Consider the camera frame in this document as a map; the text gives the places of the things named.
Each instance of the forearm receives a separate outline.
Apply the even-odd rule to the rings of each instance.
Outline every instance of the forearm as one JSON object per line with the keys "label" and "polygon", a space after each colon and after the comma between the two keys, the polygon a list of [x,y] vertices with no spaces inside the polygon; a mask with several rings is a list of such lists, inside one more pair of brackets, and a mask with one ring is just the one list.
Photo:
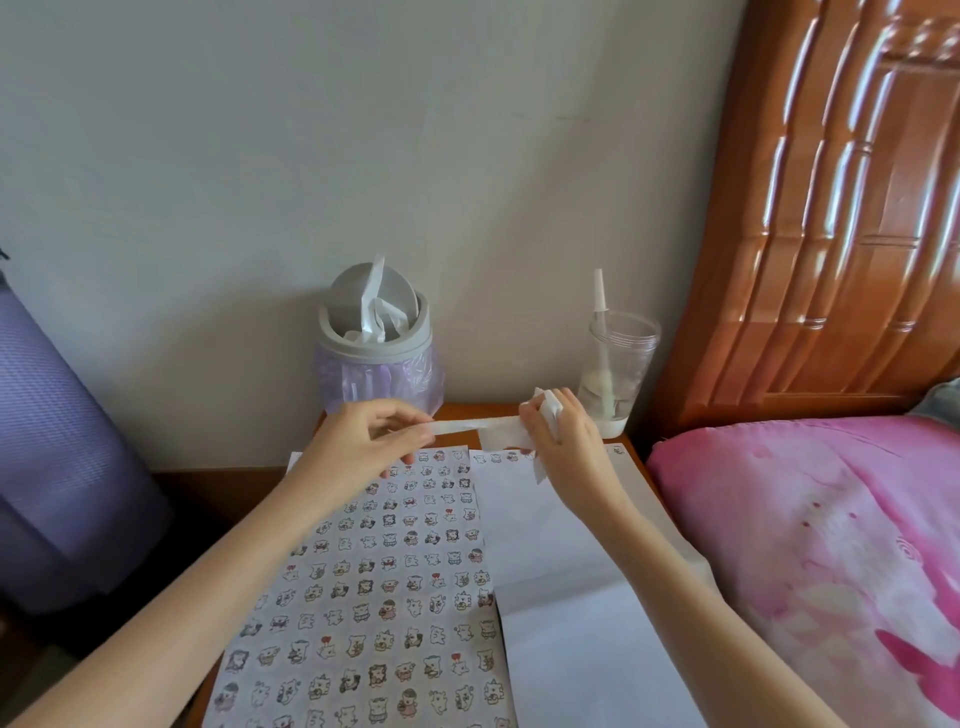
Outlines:
{"label": "forearm", "polygon": [[277,486],[12,728],[168,728],[285,555],[300,543],[314,520],[311,514],[338,505],[304,507],[285,497],[284,487]]}
{"label": "forearm", "polygon": [[591,520],[711,728],[844,727],[628,500]]}

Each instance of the patterned paper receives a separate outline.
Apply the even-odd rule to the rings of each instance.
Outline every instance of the patterned paper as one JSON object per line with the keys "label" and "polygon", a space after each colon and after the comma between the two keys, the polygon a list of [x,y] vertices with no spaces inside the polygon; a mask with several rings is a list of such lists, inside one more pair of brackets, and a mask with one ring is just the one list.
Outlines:
{"label": "patterned paper", "polygon": [[513,728],[467,448],[331,514],[230,643],[204,728]]}

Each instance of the pink bedding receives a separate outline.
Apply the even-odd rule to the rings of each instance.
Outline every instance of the pink bedding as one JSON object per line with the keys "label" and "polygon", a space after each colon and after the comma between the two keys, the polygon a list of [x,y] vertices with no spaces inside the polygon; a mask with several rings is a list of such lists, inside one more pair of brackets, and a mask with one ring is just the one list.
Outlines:
{"label": "pink bedding", "polygon": [[960,434],[918,417],[687,432],[648,462],[730,604],[852,728],[960,719]]}

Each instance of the wooden tabletop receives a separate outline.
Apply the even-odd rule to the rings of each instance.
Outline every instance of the wooden tabletop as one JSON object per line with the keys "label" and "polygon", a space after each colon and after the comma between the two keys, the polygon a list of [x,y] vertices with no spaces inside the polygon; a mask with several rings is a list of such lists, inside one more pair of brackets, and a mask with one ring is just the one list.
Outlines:
{"label": "wooden tabletop", "polygon": [[[509,417],[515,414],[515,403],[456,404],[453,402],[448,402],[437,411],[437,414],[434,417],[437,420],[477,420],[485,417]],[[634,459],[637,469],[643,474],[643,477],[646,478],[647,483],[651,484],[651,488],[654,488],[653,479],[650,477],[650,474],[647,473],[647,469],[643,466],[643,463],[637,456],[634,446],[625,436],[621,435],[620,437],[608,440],[607,442],[619,443],[626,448],[627,452],[629,452],[630,456]],[[430,447],[453,448],[460,445],[466,445],[472,449],[480,449],[480,438],[477,436],[476,430],[470,430],[469,432],[454,432],[449,435],[440,435],[437,438],[437,441]],[[203,684],[197,691],[197,694],[194,696],[193,702],[190,704],[190,708],[187,712],[186,719],[183,722],[183,728],[201,728],[201,725],[204,722],[206,704],[210,702],[210,696],[213,694],[213,684],[217,679],[217,672],[219,670],[220,660],[217,660],[216,664],[205,677]]]}

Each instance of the hand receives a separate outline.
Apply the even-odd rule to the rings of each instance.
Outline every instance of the hand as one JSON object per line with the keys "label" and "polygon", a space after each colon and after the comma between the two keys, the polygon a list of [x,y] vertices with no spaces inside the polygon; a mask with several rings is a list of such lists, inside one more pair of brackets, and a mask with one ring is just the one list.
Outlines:
{"label": "hand", "polygon": [[557,418],[560,442],[555,442],[543,417],[543,395],[520,406],[520,419],[537,446],[553,488],[560,500],[581,521],[589,525],[609,508],[629,504],[607,455],[597,425],[569,389],[555,389],[564,406]]}
{"label": "hand", "polygon": [[303,451],[288,479],[330,496],[332,507],[350,500],[362,486],[397,460],[433,442],[423,423],[433,418],[400,400],[347,402],[327,417]]}

